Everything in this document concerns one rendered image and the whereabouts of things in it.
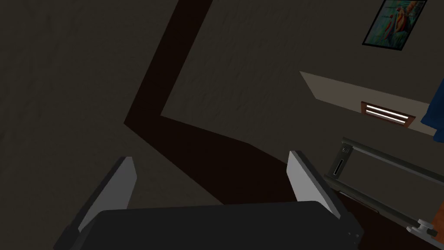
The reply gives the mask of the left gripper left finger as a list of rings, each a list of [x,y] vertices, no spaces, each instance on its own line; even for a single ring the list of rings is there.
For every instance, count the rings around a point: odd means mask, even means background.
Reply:
[[[132,157],[120,157],[63,230],[53,250],[81,250],[94,218],[103,211],[127,209],[137,174]]]

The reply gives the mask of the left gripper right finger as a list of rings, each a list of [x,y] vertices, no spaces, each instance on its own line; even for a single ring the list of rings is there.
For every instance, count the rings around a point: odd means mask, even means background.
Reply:
[[[316,201],[338,219],[348,216],[348,210],[301,151],[290,151],[287,177],[297,201]]]

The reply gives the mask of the brown ceiling light fixture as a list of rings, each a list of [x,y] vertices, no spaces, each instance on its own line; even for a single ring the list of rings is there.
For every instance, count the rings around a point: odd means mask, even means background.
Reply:
[[[408,128],[416,119],[415,116],[387,109],[364,101],[360,103],[360,110],[361,113],[365,115],[384,120],[405,128]]]

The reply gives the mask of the blue curtain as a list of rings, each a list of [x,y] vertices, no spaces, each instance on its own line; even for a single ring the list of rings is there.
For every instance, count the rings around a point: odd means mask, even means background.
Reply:
[[[436,129],[433,140],[444,143],[444,79],[434,94],[421,123]]]

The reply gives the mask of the grey metal frame appliance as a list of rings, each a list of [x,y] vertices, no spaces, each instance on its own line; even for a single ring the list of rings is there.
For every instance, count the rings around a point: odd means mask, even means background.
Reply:
[[[431,221],[430,211],[444,191],[444,176],[429,169],[342,138],[325,175],[341,191],[424,239],[444,237],[444,227]]]

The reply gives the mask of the colourful framed wall picture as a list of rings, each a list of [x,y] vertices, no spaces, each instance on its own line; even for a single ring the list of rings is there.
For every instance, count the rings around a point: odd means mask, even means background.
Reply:
[[[401,51],[428,0],[383,0],[364,46]]]

